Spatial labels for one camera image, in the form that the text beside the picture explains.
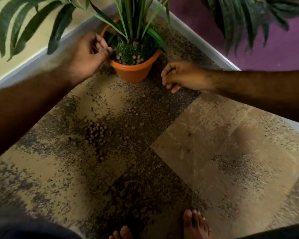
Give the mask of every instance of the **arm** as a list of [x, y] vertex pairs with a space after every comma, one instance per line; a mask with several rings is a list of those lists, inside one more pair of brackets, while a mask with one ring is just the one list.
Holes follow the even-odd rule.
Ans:
[[[92, 53], [92, 46], [99, 52]], [[0, 155], [68, 92], [93, 75], [111, 51], [99, 35], [88, 33], [66, 64], [0, 90]]]
[[212, 92], [299, 122], [299, 71], [212, 71], [172, 62], [162, 78], [167, 88], [176, 84], [173, 93], [181, 87]]

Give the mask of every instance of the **plastic pot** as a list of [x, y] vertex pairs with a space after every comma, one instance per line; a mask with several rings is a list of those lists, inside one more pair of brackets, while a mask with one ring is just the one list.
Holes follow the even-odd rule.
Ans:
[[[107, 25], [102, 31], [102, 37], [110, 26]], [[147, 61], [136, 64], [136, 65], [123, 65], [115, 62], [114, 60], [108, 59], [109, 65], [111, 65], [117, 74], [126, 82], [129, 83], [138, 83], [144, 80], [150, 69], [152, 68], [153, 63], [157, 60], [157, 58], [161, 55], [162, 51], [159, 49], [156, 53]]]

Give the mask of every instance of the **hairy forearm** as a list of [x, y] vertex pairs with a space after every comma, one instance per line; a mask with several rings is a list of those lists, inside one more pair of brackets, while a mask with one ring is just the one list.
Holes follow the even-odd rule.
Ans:
[[0, 155], [75, 87], [70, 76], [61, 66], [0, 90]]
[[299, 122], [299, 71], [202, 71], [209, 91]]

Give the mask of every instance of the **beige wall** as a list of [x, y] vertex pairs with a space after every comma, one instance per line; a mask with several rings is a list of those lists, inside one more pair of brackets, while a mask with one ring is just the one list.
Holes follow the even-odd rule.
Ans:
[[[100, 9], [103, 9], [107, 5], [112, 3], [112, 0], [92, 0], [93, 3]], [[8, 0], [0, 1], [0, 10], [3, 8], [5, 3], [7, 3]], [[31, 56], [36, 54], [38, 51], [40, 51], [42, 48], [47, 46], [48, 40], [50, 38], [51, 29], [54, 23], [54, 18], [56, 17], [58, 10], [55, 10], [51, 15], [47, 17], [47, 19], [43, 22], [43, 24], [40, 26], [39, 30], [36, 32], [36, 34], [33, 36], [33, 38], [27, 43], [26, 48], [23, 52], [13, 57], [12, 60], [7, 62], [9, 58], [9, 49], [7, 45], [7, 55], [3, 58], [0, 57], [0, 79], [5, 76], [7, 73], [11, 72], [18, 66], [20, 66], [22, 63], [24, 63], [26, 60], [28, 60]], [[26, 20], [30, 20], [30, 18], [35, 14], [35, 10], [31, 10], [29, 15], [27, 16]], [[73, 14], [73, 21], [68, 27], [68, 30], [72, 30], [78, 25], [80, 25], [82, 22], [87, 20], [90, 17], [87, 13], [85, 13], [82, 10], [75, 10]]]

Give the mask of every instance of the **toe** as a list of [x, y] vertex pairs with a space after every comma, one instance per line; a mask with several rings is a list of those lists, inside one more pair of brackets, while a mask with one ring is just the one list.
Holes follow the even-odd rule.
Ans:
[[203, 227], [204, 226], [203, 216], [201, 215], [200, 211], [197, 214], [198, 214], [198, 223], [199, 223], [199, 226]]
[[197, 213], [196, 210], [193, 210], [193, 221], [194, 221], [193, 226], [194, 226], [194, 227], [198, 227], [198, 226], [199, 226], [199, 222], [198, 222], [198, 213]]
[[120, 234], [118, 231], [113, 232], [113, 236], [115, 239], [121, 239]]
[[122, 227], [120, 234], [123, 239], [133, 239], [131, 230], [127, 226]]
[[185, 210], [185, 212], [184, 212], [184, 227], [192, 226], [192, 217], [193, 217], [193, 214], [192, 214], [191, 210]]

